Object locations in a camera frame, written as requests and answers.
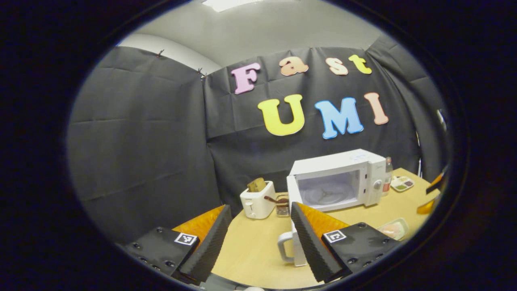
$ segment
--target tabletop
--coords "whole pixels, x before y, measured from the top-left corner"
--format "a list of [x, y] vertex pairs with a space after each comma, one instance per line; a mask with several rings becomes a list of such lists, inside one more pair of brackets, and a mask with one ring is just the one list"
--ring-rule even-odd
[[[417, 214], [417, 207], [435, 198], [439, 191], [426, 195], [429, 182], [402, 168], [394, 170], [393, 175], [407, 176], [415, 181], [415, 185], [400, 193], [390, 188], [388, 195], [376, 205], [326, 213], [350, 225], [365, 222], [374, 228], [402, 217], [409, 232], [401, 240], [410, 238], [428, 217]], [[323, 284], [316, 281], [309, 265], [295, 267], [280, 257], [278, 236], [288, 231], [291, 231], [291, 218], [277, 217], [275, 210], [263, 220], [249, 219], [241, 211], [230, 223], [212, 273], [240, 284], [263, 288], [304, 288]], [[287, 255], [292, 256], [291, 241], [285, 246]]]

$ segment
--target ceiling light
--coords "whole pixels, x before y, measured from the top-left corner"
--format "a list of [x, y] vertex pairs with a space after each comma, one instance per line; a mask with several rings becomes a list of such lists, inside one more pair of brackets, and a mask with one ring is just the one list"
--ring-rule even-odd
[[244, 4], [256, 3], [263, 0], [206, 0], [203, 2], [204, 5], [211, 7], [217, 12], [221, 12], [233, 7], [237, 7]]

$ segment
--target plastic bottle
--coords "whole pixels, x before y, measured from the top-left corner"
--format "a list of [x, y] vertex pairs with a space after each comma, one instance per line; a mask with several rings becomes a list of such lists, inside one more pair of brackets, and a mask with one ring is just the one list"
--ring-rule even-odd
[[386, 157], [386, 176], [384, 179], [383, 196], [388, 195], [392, 175], [393, 175], [393, 165], [391, 164], [391, 157]]

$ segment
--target microwave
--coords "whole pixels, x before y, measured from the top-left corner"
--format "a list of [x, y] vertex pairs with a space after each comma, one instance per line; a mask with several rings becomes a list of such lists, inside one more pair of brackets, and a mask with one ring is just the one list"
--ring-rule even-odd
[[[373, 205], [382, 197], [385, 176], [386, 158], [362, 149], [301, 159], [287, 176], [289, 208], [293, 202], [322, 212]], [[294, 265], [306, 265], [292, 221], [291, 227]]]

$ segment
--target foam letter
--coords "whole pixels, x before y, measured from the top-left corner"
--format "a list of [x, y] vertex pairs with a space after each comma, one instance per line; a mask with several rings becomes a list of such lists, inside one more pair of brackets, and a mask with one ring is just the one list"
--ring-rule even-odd
[[338, 132], [334, 129], [334, 124], [339, 132], [344, 135], [345, 127], [348, 123], [346, 130], [350, 134], [361, 132], [364, 127], [359, 121], [357, 110], [355, 107], [355, 99], [351, 97], [343, 98], [341, 100], [341, 112], [339, 112], [330, 101], [324, 100], [317, 102], [314, 106], [320, 110], [323, 117], [323, 124], [325, 126], [325, 132], [323, 133], [324, 139], [334, 138], [338, 136]]
[[348, 69], [346, 69], [345, 66], [343, 66], [343, 62], [335, 57], [328, 57], [325, 60], [325, 63], [330, 66], [330, 70], [332, 73], [336, 75], [346, 75], [348, 74]]
[[361, 72], [363, 74], [372, 73], [372, 69], [366, 68], [366, 66], [364, 65], [364, 63], [366, 63], [366, 61], [364, 59], [360, 58], [358, 55], [354, 54], [351, 57], [349, 57], [348, 60], [354, 62], [354, 65], [356, 65], [359, 72]]
[[375, 115], [375, 119], [373, 122], [377, 125], [385, 124], [388, 122], [388, 117], [384, 114], [384, 110], [379, 102], [379, 94], [377, 93], [366, 93], [364, 98], [370, 102], [370, 105], [373, 109], [373, 114]]
[[298, 132], [305, 124], [305, 117], [303, 116], [300, 100], [301, 95], [299, 94], [289, 95], [284, 98], [284, 101], [291, 105], [291, 110], [293, 112], [293, 122], [289, 124], [284, 124], [280, 121], [277, 107], [278, 104], [280, 104], [280, 101], [278, 101], [278, 99], [270, 99], [260, 102], [258, 104], [258, 108], [262, 110], [266, 129], [270, 133], [278, 136], [291, 135]]
[[255, 70], [260, 69], [259, 63], [253, 63], [251, 65], [247, 65], [238, 69], [232, 70], [232, 75], [235, 76], [235, 83], [237, 83], [237, 89], [235, 89], [235, 94], [240, 94], [244, 92], [248, 92], [255, 88], [253, 83], [248, 82], [251, 80], [255, 82], [257, 80], [257, 72]]
[[280, 61], [279, 65], [282, 67], [280, 72], [284, 76], [291, 76], [298, 72], [305, 72], [309, 69], [309, 66], [304, 64], [297, 56], [286, 57]]

